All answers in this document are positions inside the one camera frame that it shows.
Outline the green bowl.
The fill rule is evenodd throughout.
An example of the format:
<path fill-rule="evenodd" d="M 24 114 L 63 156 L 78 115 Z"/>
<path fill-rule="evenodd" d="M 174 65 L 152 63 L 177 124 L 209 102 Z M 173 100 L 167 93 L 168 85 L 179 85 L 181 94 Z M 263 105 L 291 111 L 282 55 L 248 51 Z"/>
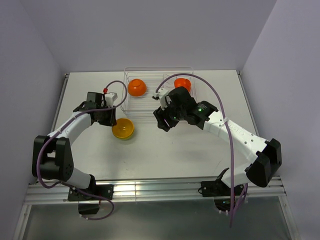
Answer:
<path fill-rule="evenodd" d="M 128 140 L 134 135 L 134 128 L 112 128 L 112 134 L 120 140 Z"/>

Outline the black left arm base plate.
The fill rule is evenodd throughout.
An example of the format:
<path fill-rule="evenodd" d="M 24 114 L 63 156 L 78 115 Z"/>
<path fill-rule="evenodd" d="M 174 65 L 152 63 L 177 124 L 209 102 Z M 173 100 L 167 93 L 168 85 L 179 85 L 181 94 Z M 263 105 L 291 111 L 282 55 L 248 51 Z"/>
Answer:
<path fill-rule="evenodd" d="M 93 192 L 89 192 L 91 195 L 95 195 L 98 197 L 103 197 L 104 199 L 112 200 L 114 193 L 114 185 L 113 184 L 99 184 L 95 187 Z M 82 202 L 82 201 L 97 201 L 99 198 L 92 197 L 83 193 L 80 193 L 77 190 L 69 190 L 67 200 L 69 202 Z"/>

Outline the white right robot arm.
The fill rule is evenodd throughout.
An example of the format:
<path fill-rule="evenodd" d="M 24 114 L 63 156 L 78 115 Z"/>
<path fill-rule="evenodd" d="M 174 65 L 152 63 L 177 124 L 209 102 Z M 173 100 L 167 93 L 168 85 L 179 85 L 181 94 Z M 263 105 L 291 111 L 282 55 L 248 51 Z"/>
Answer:
<path fill-rule="evenodd" d="M 276 139 L 270 141 L 261 138 L 235 122 L 223 116 L 222 112 L 211 103 L 203 100 L 196 102 L 184 87 L 171 91 L 160 88 L 153 93 L 153 99 L 160 106 L 153 114 L 158 128 L 168 132 L 180 121 L 214 134 L 233 147 L 246 158 L 247 162 L 234 170 L 225 169 L 216 183 L 217 191 L 229 194 L 234 185 L 253 183 L 265 188 L 282 164 L 281 144 Z"/>

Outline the aluminium table edge rail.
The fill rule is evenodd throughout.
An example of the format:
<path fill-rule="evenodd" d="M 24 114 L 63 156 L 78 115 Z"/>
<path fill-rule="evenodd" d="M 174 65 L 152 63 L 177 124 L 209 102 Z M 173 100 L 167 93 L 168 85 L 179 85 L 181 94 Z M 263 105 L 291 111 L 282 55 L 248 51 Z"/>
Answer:
<path fill-rule="evenodd" d="M 135 180 L 100 180 L 97 185 L 113 185 L 112 201 L 125 202 L 159 202 L 204 199 L 198 192 L 201 182 L 213 181 L 214 177 L 135 179 Z M 57 185 L 47 189 L 39 183 L 28 186 L 24 205 L 69 204 L 69 188 Z M 273 177 L 267 187 L 248 184 L 247 197 L 283 197 L 286 190 L 279 176 Z"/>

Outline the orange bowl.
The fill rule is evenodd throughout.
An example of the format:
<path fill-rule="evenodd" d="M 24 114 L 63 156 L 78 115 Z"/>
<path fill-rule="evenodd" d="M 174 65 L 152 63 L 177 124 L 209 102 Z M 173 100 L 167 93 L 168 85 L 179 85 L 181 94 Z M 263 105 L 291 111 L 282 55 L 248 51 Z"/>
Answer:
<path fill-rule="evenodd" d="M 174 81 L 174 87 L 175 88 L 184 87 L 187 89 L 188 92 L 190 92 L 191 87 L 192 87 L 192 83 L 187 78 L 179 77 Z"/>

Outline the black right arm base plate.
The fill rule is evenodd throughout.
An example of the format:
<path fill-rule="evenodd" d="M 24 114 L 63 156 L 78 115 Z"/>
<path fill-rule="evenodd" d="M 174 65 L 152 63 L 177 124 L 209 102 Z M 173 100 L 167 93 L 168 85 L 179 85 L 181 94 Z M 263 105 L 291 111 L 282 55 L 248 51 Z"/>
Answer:
<path fill-rule="evenodd" d="M 227 197 L 231 196 L 231 189 L 222 181 L 201 181 L 197 190 L 203 197 Z"/>

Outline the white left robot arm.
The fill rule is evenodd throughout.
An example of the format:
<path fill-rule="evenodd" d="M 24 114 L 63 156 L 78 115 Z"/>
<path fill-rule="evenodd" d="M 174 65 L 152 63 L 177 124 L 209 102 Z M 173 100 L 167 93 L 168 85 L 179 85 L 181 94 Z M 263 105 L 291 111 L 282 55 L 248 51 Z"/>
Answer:
<path fill-rule="evenodd" d="M 98 193 L 95 177 L 74 166 L 71 146 L 94 123 L 116 125 L 117 98 L 115 92 L 88 92 L 86 100 L 62 126 L 48 135 L 37 136 L 33 142 L 32 175 L 39 180 L 56 180 L 78 188 L 86 200 L 95 198 Z"/>

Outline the white bowl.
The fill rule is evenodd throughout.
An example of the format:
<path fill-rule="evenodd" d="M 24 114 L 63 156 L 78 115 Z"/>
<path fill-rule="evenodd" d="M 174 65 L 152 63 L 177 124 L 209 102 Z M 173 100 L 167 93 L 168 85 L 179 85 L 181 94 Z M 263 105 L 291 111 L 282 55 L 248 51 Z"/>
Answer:
<path fill-rule="evenodd" d="M 135 78 L 128 83 L 127 90 L 131 96 L 140 97 L 147 92 L 147 85 L 143 80 Z"/>

